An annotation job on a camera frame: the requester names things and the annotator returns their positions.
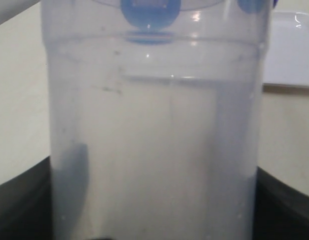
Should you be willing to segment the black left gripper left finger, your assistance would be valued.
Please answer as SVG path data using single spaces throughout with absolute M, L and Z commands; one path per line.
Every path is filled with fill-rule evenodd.
M 0 240 L 50 240 L 50 158 L 0 184 Z

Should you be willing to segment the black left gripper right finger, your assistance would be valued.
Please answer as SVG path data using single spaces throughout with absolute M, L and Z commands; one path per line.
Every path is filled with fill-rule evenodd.
M 258 168 L 254 240 L 309 240 L 309 196 Z

